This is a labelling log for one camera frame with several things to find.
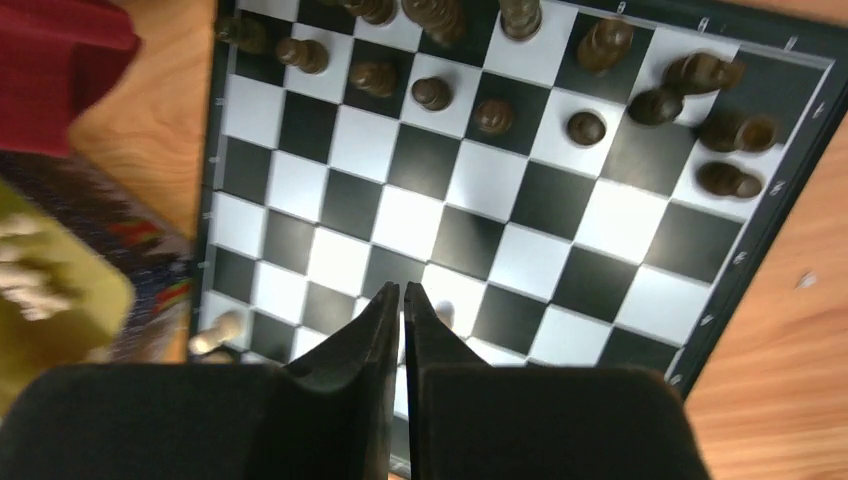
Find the gold metal tin box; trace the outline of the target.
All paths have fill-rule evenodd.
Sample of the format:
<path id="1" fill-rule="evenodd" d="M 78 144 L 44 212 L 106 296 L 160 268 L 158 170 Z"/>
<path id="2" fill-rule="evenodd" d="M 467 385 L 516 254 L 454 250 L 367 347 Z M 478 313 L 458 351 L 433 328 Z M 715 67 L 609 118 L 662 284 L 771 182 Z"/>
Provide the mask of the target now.
<path id="1" fill-rule="evenodd" d="M 160 363 L 191 244 L 91 162 L 1 155 L 1 407 L 75 363 Z"/>

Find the black white chess board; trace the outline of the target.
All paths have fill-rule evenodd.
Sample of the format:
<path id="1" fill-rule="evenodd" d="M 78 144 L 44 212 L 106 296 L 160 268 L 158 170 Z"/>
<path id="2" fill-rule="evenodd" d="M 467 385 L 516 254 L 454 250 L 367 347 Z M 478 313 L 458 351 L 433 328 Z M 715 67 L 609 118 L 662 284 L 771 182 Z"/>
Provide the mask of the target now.
<path id="1" fill-rule="evenodd" d="M 701 373 L 846 105 L 847 30 L 720 1 L 544 1 L 509 39 L 495 1 L 437 45 L 403 12 L 375 26 L 326 1 L 221 1 L 270 39 L 315 40 L 317 75 L 217 41 L 191 332 L 230 310 L 216 360 L 285 364 L 387 282 L 423 286 L 500 367 Z M 600 20 L 634 27 L 606 72 L 577 61 Z M 703 51 L 738 85 L 682 95 L 669 64 Z M 566 123 L 592 111 L 593 146 Z M 715 152 L 718 111 L 772 117 L 763 153 Z"/>

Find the white pawn on board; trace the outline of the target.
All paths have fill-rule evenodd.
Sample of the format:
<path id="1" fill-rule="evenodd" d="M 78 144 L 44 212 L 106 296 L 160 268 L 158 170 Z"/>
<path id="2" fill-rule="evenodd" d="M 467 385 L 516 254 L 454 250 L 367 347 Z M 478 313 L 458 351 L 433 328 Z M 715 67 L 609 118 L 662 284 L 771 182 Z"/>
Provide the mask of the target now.
<path id="1" fill-rule="evenodd" d="M 209 328 L 192 336 L 187 347 L 192 355 L 206 355 L 241 335 L 243 330 L 243 315 L 239 311 L 230 310 L 217 316 Z"/>

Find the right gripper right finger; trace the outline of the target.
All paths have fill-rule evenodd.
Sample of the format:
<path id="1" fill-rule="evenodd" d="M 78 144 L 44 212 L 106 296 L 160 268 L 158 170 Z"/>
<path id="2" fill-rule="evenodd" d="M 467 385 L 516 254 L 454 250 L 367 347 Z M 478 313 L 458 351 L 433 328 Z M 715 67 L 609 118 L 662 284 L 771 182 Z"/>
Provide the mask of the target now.
<path id="1" fill-rule="evenodd" d="M 415 479 L 706 479 L 676 391 L 640 368 L 495 367 L 404 298 Z"/>

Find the dark bishop piece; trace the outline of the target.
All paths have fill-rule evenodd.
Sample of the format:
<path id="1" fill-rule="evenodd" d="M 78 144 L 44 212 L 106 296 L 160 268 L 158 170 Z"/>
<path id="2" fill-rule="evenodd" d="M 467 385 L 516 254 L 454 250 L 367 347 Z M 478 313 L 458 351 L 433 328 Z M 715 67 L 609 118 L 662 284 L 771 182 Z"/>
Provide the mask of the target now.
<path id="1" fill-rule="evenodd" d="M 577 61 L 589 72 L 600 74 L 617 64 L 630 50 L 634 27 L 615 18 L 597 22 L 581 40 Z"/>

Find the dark knight piece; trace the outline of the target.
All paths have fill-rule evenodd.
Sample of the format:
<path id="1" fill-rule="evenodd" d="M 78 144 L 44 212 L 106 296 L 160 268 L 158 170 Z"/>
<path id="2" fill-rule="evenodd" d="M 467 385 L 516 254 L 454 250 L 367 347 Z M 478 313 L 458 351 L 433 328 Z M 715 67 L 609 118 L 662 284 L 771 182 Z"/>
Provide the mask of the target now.
<path id="1" fill-rule="evenodd" d="M 664 72 L 663 85 L 682 95 L 727 90 L 739 84 L 745 68 L 741 61 L 726 61 L 698 51 L 671 62 Z"/>

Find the fallen dark rook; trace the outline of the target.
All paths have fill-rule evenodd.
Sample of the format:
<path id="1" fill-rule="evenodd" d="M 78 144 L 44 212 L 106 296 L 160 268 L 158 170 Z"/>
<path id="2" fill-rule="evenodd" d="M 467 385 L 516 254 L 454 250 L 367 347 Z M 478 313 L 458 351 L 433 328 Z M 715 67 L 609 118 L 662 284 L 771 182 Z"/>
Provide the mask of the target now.
<path id="1" fill-rule="evenodd" d="M 772 117 L 726 110 L 710 114 L 697 136 L 715 152 L 763 153 L 776 143 L 777 132 L 778 123 Z"/>

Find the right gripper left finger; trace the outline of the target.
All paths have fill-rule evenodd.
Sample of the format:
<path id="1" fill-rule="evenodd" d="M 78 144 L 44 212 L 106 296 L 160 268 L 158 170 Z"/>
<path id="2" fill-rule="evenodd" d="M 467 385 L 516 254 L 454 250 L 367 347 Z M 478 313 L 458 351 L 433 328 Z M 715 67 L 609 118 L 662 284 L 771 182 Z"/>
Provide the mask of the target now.
<path id="1" fill-rule="evenodd" d="M 1 426 L 5 479 L 384 479 L 400 289 L 285 365 L 78 364 Z"/>

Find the dark red shirt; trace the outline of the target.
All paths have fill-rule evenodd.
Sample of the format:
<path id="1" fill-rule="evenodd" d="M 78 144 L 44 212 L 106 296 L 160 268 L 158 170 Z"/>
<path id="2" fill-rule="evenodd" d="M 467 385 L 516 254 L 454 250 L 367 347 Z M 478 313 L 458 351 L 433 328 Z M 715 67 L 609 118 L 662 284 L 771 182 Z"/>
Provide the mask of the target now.
<path id="1" fill-rule="evenodd" d="M 67 156 L 70 125 L 118 83 L 141 45 L 111 1 L 2 2 L 2 150 Z"/>

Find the dark pawn piece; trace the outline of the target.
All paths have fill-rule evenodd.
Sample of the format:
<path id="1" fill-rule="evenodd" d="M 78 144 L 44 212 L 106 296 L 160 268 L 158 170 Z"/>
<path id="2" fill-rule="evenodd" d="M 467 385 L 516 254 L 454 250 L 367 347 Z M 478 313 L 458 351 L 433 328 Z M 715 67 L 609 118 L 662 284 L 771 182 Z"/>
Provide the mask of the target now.
<path id="1" fill-rule="evenodd" d="M 574 113 L 566 123 L 567 136 L 581 146 L 588 147 L 599 143 L 606 132 L 604 120 L 588 110 Z"/>

